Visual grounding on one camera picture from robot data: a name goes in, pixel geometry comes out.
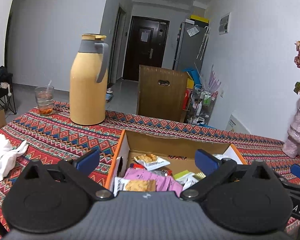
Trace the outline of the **pink snack packet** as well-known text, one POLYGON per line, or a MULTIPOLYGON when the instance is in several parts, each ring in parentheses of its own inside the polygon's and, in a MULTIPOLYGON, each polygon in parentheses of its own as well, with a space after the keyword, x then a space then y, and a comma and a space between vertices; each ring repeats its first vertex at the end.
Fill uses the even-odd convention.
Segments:
POLYGON ((174 191, 177 195, 179 195, 183 189, 183 186, 175 181, 172 176, 161 176, 142 169, 129 168, 123 178, 132 180, 154 180, 156 182, 156 191, 174 191))

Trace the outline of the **green snack packet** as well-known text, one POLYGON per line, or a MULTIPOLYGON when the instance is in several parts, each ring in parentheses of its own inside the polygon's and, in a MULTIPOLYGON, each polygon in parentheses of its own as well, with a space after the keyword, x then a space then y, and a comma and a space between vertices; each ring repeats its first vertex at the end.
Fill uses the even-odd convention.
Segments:
POLYGON ((179 173, 177 173, 177 174, 174 174, 174 175, 173 175, 173 178, 174 178, 176 181, 183 181, 183 180, 187 180, 187 178, 188 178, 189 176, 192 176, 192 175, 194 175, 193 172, 190 172, 190 171, 188 171, 188 170, 184 170, 184 171, 182 171, 182 172, 179 172, 179 173))

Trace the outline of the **pink flower vase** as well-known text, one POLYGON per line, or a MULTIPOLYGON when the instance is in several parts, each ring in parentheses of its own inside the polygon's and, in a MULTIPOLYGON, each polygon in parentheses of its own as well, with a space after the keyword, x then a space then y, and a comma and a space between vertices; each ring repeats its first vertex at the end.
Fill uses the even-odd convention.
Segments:
POLYGON ((300 110, 294 115, 293 121, 287 130, 288 137, 282 147, 282 151, 290 158, 300 156, 300 110))

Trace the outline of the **cracker packet in box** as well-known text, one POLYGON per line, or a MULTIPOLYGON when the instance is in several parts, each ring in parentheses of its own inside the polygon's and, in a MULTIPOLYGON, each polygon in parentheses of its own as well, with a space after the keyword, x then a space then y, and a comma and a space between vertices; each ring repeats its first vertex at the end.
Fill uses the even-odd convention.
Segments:
POLYGON ((156 191, 156 181, 116 177, 114 180, 114 196, 117 196, 120 191, 153 192, 156 191))

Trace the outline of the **colourful patterned tablecloth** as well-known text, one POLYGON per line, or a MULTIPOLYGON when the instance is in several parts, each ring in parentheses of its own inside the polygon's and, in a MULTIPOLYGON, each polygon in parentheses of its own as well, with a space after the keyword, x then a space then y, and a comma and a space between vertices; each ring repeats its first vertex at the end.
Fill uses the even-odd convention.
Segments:
POLYGON ((300 179, 290 171, 291 165, 300 163, 300 158, 285 155, 280 140, 115 111, 107 111, 104 122, 98 125, 79 126, 70 120, 69 105, 57 101, 49 116, 41 116, 38 109, 33 108, 0 129, 0 134, 5 135, 13 147, 18 147, 22 141, 29 145, 26 154, 16 160, 15 167, 0 182, 0 222, 6 224, 2 202, 29 160, 40 159, 44 164, 55 164, 64 158, 80 157, 91 149, 99 150, 100 164, 90 178, 104 185, 119 138, 125 129, 200 142, 230 143, 245 161, 251 163, 262 159, 289 182, 300 185, 300 179))

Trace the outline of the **red orange cardboard box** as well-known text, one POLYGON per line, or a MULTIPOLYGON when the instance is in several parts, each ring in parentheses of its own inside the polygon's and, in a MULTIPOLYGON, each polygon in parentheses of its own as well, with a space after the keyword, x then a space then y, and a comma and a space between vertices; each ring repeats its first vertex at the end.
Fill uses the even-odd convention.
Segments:
POLYGON ((133 162, 133 158, 141 154, 155 154, 168 160, 170 165, 167 168, 172 171, 172 174, 184 170, 199 172, 200 170, 194 161, 195 152, 198 149, 209 154, 226 155, 238 164, 247 164, 247 161, 233 144, 154 136, 124 130, 117 144, 104 187, 113 191, 114 178, 124 176, 126 169, 133 162))

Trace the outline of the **white crumpled cloth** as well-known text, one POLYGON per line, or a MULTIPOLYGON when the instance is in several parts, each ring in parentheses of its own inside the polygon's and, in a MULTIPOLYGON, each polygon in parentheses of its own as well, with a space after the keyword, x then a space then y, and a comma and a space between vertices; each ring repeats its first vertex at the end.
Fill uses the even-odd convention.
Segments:
POLYGON ((0 182, 9 174, 16 164, 16 159, 28 149, 28 143, 24 140, 18 148, 14 149, 9 139, 0 134, 0 182))

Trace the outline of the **glass cup with drink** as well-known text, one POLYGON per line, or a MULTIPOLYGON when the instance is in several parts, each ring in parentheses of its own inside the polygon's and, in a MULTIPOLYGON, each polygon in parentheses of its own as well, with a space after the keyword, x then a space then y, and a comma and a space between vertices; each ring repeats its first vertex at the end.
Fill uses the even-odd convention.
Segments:
POLYGON ((50 80, 45 87, 35 88, 35 98, 39 114, 42 116, 51 115, 53 112, 54 87, 50 80))

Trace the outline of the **brown wooden chair back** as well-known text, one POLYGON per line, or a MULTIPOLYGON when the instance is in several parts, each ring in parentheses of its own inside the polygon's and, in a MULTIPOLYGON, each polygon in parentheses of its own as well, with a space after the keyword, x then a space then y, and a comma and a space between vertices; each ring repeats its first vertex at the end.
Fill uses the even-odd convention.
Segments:
POLYGON ((180 121, 187 79, 185 72, 140 65, 136 114, 180 121))

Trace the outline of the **yellow thermos jug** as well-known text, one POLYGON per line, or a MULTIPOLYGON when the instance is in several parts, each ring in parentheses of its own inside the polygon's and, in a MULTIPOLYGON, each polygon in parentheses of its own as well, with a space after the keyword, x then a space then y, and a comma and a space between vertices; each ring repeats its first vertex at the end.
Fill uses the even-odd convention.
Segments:
POLYGON ((83 34, 70 70, 70 120, 91 126, 104 121, 109 46, 106 36, 83 34))

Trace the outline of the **black folding chair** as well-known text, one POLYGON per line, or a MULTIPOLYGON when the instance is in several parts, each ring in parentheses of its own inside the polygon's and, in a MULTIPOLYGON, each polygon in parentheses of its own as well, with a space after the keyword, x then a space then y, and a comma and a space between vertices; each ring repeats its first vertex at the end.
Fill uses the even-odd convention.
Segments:
POLYGON ((7 68, 0 66, 0 108, 5 111, 10 110, 14 115, 17 114, 14 90, 12 85, 13 74, 7 68))

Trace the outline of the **grey refrigerator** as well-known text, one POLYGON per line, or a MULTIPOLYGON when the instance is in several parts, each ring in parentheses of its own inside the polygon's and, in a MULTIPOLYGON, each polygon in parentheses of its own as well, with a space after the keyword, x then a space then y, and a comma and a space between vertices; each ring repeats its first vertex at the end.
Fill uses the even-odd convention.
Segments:
POLYGON ((173 70, 184 71, 187 68, 201 71, 205 34, 209 24, 198 20, 181 22, 177 35, 177 45, 173 62, 173 70))

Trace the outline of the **dark entrance door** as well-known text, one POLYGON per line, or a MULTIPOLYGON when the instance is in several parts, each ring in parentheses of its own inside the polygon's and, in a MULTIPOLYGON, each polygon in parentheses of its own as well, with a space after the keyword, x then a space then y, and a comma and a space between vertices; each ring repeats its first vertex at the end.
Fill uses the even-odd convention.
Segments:
POLYGON ((122 78, 139 80, 140 65, 162 67, 169 21, 133 16, 122 78))

